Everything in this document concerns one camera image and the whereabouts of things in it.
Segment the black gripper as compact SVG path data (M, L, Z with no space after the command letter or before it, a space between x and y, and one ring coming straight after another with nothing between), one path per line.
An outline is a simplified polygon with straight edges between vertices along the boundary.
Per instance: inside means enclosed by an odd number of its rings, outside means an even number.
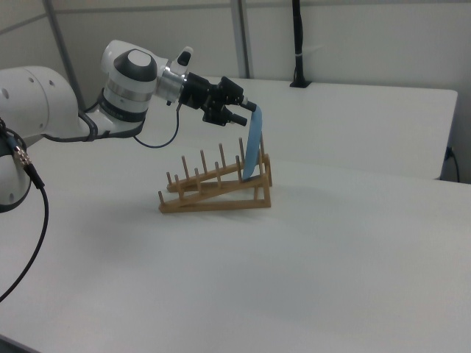
M246 118L232 113L225 105L238 105L251 112L257 109L257 104L251 102L244 95L244 89L231 79L223 76L219 84L214 85L193 73L189 73L184 79L178 102L195 110L202 109L202 120L218 126L247 125Z

